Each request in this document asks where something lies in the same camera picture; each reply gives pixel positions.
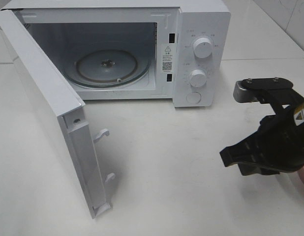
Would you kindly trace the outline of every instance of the warning label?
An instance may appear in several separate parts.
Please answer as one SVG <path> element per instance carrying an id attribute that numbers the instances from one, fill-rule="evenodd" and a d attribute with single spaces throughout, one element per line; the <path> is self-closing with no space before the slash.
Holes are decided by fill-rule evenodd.
<path id="1" fill-rule="evenodd" d="M 173 73 L 174 60 L 176 58 L 176 45 L 175 44 L 162 44 L 161 45 L 161 70 L 165 73 Z"/>
<path id="2" fill-rule="evenodd" d="M 304 103 L 299 105 L 294 111 L 294 122 L 297 126 L 304 123 Z"/>

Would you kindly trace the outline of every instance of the microwave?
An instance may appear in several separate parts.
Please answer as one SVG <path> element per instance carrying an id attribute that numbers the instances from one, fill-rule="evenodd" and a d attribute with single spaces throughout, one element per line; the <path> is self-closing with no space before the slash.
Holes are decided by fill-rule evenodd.
<path id="1" fill-rule="evenodd" d="M 230 12 L 222 0 L 12 0 L 0 31 L 50 140 L 70 156 L 92 217 L 110 208 L 83 100 L 209 106 Z"/>

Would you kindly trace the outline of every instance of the open microwave door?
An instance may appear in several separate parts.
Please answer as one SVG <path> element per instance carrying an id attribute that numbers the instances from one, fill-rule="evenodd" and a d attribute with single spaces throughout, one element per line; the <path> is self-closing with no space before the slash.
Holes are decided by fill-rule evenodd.
<path id="1" fill-rule="evenodd" d="M 96 217 L 110 208 L 94 149 L 108 130 L 91 137 L 83 100 L 11 10 L 0 12 L 0 31 L 38 118 L 57 152 L 71 156 L 91 216 Z"/>

